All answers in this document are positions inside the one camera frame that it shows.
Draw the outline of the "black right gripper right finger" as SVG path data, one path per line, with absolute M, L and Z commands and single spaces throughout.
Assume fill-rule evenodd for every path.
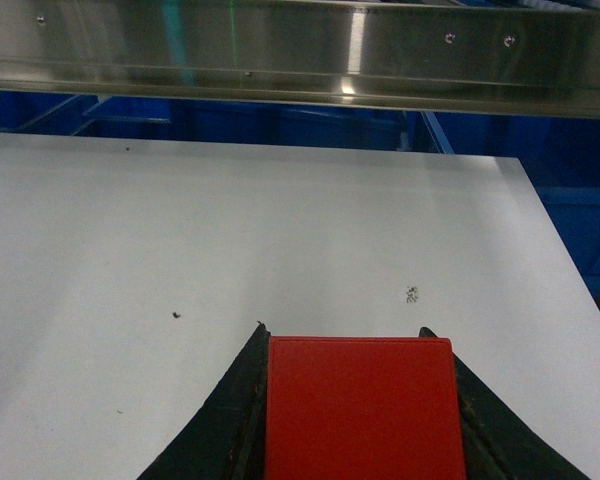
M 442 343 L 443 373 L 422 397 L 420 479 L 585 479 L 587 475 L 536 434 Z

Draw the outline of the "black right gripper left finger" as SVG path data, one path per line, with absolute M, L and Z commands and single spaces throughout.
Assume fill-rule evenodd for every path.
M 270 332 L 260 323 L 142 479 L 262 479 Z

